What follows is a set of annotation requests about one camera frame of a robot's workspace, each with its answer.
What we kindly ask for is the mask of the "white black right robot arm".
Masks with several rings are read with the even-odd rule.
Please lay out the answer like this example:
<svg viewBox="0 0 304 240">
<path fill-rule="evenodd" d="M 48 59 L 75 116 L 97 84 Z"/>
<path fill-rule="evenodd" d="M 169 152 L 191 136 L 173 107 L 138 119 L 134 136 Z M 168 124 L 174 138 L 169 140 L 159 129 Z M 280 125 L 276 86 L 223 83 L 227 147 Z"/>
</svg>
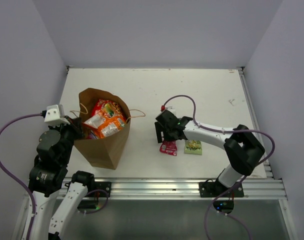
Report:
<svg viewBox="0 0 304 240">
<path fill-rule="evenodd" d="M 194 140 L 213 145 L 225 151 L 229 165 L 215 180 L 215 192 L 227 196 L 235 183 L 244 176 L 250 176 L 265 153 L 265 148 L 245 125 L 237 128 L 202 126 L 193 118 L 176 117 L 165 109 L 156 118 L 157 142 Z"/>
</svg>

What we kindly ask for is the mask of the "green small snack packet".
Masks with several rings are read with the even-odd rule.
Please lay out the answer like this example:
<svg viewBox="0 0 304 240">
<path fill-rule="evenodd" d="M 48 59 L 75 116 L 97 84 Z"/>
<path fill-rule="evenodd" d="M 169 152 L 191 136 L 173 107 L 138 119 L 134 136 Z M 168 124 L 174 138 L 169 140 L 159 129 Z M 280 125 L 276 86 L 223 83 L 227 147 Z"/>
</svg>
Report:
<svg viewBox="0 0 304 240">
<path fill-rule="evenodd" d="M 202 155 L 202 143 L 199 140 L 186 140 L 184 145 L 184 153 L 192 155 Z"/>
</svg>

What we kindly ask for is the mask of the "purple candy packet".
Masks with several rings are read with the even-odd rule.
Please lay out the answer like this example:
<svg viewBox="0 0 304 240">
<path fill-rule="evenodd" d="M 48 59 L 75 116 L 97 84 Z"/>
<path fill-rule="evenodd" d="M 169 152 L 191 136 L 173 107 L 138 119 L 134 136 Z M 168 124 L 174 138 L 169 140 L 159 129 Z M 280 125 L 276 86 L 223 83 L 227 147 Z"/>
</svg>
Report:
<svg viewBox="0 0 304 240">
<path fill-rule="evenodd" d="M 86 139 L 87 140 L 96 140 L 96 139 L 98 139 L 98 137 L 92 131 L 90 131 L 88 133 L 88 135 L 86 136 Z"/>
</svg>

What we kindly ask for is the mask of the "red snack packet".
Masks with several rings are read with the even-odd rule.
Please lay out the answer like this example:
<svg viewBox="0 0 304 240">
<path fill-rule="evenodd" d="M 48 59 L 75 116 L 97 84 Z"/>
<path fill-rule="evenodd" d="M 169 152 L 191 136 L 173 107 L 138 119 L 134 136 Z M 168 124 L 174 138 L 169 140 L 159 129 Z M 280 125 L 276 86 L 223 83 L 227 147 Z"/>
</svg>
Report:
<svg viewBox="0 0 304 240">
<path fill-rule="evenodd" d="M 114 116 L 122 116 L 122 109 L 120 105 L 114 101 L 99 99 L 91 111 L 91 116 L 100 115 L 107 118 Z"/>
</svg>

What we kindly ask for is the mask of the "orange white snack packet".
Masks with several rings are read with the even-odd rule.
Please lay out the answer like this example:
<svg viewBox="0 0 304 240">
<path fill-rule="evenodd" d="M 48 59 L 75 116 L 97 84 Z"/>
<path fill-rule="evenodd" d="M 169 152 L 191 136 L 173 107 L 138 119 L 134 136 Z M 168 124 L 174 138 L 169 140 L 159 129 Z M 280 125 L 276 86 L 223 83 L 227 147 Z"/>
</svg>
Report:
<svg viewBox="0 0 304 240">
<path fill-rule="evenodd" d="M 113 109 L 101 109 L 86 120 L 83 125 L 92 130 L 99 139 L 112 136 L 122 130 L 126 120 L 122 114 Z"/>
</svg>

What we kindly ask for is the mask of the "brown paper bag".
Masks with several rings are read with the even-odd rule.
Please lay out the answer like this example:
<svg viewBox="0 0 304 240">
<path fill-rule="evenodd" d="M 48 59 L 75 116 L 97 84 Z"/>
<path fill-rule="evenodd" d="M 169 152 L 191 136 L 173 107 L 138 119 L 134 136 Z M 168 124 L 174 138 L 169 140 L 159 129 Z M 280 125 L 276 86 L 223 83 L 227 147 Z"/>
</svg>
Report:
<svg viewBox="0 0 304 240">
<path fill-rule="evenodd" d="M 79 93 L 78 98 L 80 105 L 79 116 L 82 119 L 84 138 L 74 142 L 76 149 L 91 166 L 115 170 L 129 137 L 131 119 L 134 118 L 131 116 L 131 110 L 120 97 L 100 89 L 87 88 Z M 86 136 L 92 130 L 85 127 L 83 123 L 92 117 L 92 109 L 98 100 L 110 100 L 118 103 L 125 118 L 125 127 L 105 138 L 86 139 Z"/>
</svg>

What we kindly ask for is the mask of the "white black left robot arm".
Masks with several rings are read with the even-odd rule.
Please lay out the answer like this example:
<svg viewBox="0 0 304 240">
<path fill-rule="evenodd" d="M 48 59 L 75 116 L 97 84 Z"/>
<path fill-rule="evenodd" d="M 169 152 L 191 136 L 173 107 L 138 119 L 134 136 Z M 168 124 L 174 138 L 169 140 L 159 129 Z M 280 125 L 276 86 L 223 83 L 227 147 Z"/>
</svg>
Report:
<svg viewBox="0 0 304 240">
<path fill-rule="evenodd" d="M 102 192 L 96 188 L 92 173 L 77 171 L 71 177 L 67 194 L 57 211 L 53 213 L 54 203 L 59 196 L 64 178 L 68 172 L 73 146 L 83 136 L 81 119 L 63 116 L 58 123 L 49 123 L 49 129 L 39 139 L 34 166 L 29 173 L 29 184 L 17 181 L 29 195 L 28 217 L 22 239 L 61 240 L 74 211 L 85 196 Z"/>
</svg>

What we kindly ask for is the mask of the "pink small snack packet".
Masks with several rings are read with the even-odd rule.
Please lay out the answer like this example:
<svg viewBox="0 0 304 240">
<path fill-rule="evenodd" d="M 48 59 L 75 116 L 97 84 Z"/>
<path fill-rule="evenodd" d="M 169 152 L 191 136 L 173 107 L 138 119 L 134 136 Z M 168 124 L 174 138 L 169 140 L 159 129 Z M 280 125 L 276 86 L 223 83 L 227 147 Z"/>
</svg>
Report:
<svg viewBox="0 0 304 240">
<path fill-rule="evenodd" d="M 176 145 L 176 141 L 166 141 L 164 140 L 159 148 L 159 151 L 163 154 L 167 154 L 170 156 L 176 156 L 178 149 Z"/>
</svg>

